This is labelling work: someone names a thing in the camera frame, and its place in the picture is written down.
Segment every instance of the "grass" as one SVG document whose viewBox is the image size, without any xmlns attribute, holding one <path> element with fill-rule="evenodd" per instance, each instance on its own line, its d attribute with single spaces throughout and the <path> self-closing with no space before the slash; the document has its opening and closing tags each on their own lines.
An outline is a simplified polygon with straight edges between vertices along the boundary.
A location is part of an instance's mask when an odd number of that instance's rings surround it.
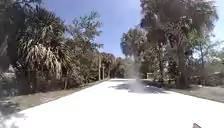
<svg viewBox="0 0 224 128">
<path fill-rule="evenodd" d="M 21 110 L 25 110 L 27 108 L 31 108 L 43 103 L 47 103 L 47 102 L 59 99 L 61 97 L 78 92 L 82 89 L 91 87 L 93 85 L 99 84 L 106 80 L 108 79 L 105 79 L 102 81 L 96 81 L 93 83 L 88 83 L 86 85 L 80 86 L 79 88 L 74 88 L 70 90 L 59 90 L 59 91 L 46 92 L 46 93 L 36 93 L 36 94 L 30 94 L 30 95 L 1 98 L 0 99 L 0 116 L 9 115 Z"/>
<path fill-rule="evenodd" d="M 184 95 L 194 96 L 202 99 L 207 99 L 211 101 L 216 101 L 220 103 L 224 103 L 224 87 L 217 86 L 217 87 L 199 87 L 197 85 L 191 85 L 191 88 L 188 89 L 176 89 L 175 82 L 171 82 L 169 84 L 167 81 L 164 82 L 162 88 L 177 92 Z"/>
<path fill-rule="evenodd" d="M 170 89 L 170 90 L 184 95 L 224 103 L 224 88 L 222 87 L 200 87 L 185 90 L 182 89 Z"/>
</svg>

